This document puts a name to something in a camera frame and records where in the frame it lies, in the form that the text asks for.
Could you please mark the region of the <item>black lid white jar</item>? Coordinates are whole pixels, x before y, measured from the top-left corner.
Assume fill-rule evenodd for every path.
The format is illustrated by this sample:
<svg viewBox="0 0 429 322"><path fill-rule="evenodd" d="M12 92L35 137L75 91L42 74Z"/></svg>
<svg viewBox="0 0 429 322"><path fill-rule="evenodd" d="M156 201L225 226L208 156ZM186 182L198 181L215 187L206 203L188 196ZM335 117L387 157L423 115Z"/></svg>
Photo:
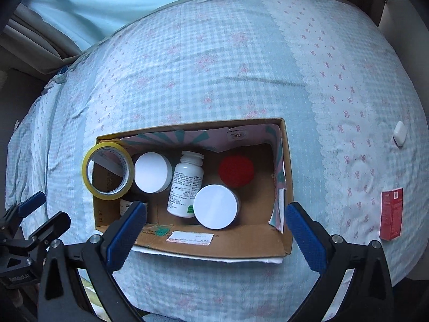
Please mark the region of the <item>black lid white jar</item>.
<svg viewBox="0 0 429 322"><path fill-rule="evenodd" d="M124 216L125 213L129 210L129 208L134 203L136 203L136 202L138 202L140 204L143 204L143 208L145 210L145 216L147 217L148 216L148 203L147 202L143 202L143 201L140 201L140 200L130 201L130 200L126 200L126 199L120 199L120 204L119 204L119 214L120 214L120 216L121 217Z"/></svg>

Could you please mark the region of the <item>yellow tape roll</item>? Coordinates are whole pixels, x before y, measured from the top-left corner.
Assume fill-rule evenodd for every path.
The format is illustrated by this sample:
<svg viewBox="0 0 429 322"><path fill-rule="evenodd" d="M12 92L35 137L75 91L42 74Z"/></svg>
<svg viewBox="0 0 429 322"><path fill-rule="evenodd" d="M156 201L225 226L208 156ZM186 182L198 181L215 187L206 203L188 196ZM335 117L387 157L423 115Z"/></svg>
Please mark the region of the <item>yellow tape roll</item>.
<svg viewBox="0 0 429 322"><path fill-rule="evenodd" d="M99 142L84 157L82 177L95 198L112 201L130 190L135 168L130 154L120 144Z"/></svg>

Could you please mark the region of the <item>red carton box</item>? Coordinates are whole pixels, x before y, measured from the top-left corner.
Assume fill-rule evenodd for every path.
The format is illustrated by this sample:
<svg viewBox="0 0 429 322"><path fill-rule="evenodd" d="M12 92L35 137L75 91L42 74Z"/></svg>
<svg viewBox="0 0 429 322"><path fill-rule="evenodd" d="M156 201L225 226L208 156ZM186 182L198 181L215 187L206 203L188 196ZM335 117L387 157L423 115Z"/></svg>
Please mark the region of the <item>red carton box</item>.
<svg viewBox="0 0 429 322"><path fill-rule="evenodd" d="M380 238L391 241L401 234L404 189L382 192Z"/></svg>

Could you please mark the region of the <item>white pill bottle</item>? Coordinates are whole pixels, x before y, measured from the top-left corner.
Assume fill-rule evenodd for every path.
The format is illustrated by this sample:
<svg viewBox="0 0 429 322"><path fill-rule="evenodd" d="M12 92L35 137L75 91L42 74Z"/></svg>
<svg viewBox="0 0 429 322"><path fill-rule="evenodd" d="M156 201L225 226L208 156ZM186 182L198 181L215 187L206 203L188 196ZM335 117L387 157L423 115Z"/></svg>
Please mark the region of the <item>white pill bottle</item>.
<svg viewBox="0 0 429 322"><path fill-rule="evenodd" d="M182 218L192 218L193 201L201 189L204 156L192 151L182 151L176 165L167 203L168 213Z"/></svg>

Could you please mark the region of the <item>red lid tin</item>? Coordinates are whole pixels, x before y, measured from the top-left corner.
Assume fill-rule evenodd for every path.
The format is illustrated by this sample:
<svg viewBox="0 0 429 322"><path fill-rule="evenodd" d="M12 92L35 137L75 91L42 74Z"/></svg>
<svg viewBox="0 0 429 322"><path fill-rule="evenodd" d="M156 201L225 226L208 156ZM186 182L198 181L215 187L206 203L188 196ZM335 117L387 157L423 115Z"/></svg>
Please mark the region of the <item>red lid tin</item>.
<svg viewBox="0 0 429 322"><path fill-rule="evenodd" d="M227 187L243 188L253 181L254 164L246 156L226 156L220 162L218 174Z"/></svg>

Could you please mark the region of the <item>cardboard box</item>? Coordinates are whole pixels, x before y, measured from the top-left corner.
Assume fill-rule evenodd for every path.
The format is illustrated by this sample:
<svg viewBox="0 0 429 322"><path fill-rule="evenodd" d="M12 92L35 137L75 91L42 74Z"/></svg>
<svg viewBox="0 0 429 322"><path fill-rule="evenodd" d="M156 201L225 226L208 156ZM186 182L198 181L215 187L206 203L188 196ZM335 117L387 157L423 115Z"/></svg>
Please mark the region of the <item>cardboard box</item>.
<svg viewBox="0 0 429 322"><path fill-rule="evenodd" d="M290 254L293 198L283 119L160 126L97 138L82 162L95 226L107 231L125 204L143 203L142 252L278 263Z"/></svg>

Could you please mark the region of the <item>checkered bed sheet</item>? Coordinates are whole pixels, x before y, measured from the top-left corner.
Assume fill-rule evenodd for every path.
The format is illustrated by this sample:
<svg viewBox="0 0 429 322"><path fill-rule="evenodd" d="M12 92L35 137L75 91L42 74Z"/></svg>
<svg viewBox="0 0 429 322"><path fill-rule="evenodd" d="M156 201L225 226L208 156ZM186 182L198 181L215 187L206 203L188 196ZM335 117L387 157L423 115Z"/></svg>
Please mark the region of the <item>checkered bed sheet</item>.
<svg viewBox="0 0 429 322"><path fill-rule="evenodd" d="M401 234L383 247L393 283L405 278L428 243L428 124L395 50L338 0L185 0L117 31L55 76L11 136L6 204L44 191L24 233L65 211L63 241L85 241L81 165L97 137L266 118L286 122L294 198L330 233L377 239L382 191L404 189Z"/></svg>

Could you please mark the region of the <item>left grey curtain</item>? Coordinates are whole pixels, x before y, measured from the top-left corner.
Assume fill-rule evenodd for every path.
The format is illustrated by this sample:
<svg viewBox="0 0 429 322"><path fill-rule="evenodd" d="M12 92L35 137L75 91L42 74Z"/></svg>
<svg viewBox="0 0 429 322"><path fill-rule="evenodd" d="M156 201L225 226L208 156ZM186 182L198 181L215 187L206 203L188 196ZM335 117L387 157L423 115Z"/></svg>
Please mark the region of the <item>left grey curtain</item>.
<svg viewBox="0 0 429 322"><path fill-rule="evenodd" d="M74 41L24 4L17 6L1 32L1 49L44 76L82 54Z"/></svg>

